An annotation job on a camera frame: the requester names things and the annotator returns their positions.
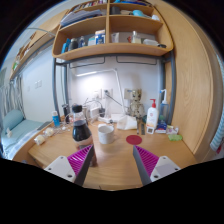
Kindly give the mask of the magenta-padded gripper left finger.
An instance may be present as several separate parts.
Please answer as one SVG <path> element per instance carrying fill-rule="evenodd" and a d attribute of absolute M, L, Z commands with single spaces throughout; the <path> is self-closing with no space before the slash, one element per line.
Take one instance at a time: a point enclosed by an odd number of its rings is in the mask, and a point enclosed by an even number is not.
<path fill-rule="evenodd" d="M 45 168 L 45 171 L 82 186 L 93 155 L 94 146 L 89 145 L 68 157 L 59 156 Z"/>

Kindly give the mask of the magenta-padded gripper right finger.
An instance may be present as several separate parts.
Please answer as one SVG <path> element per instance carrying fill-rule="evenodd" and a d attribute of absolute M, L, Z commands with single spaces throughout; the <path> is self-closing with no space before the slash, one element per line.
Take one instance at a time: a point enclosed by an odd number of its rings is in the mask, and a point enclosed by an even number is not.
<path fill-rule="evenodd" d="M 158 157 L 140 146 L 133 146 L 133 156 L 143 185 L 180 170 L 180 167 L 167 156 Z"/>

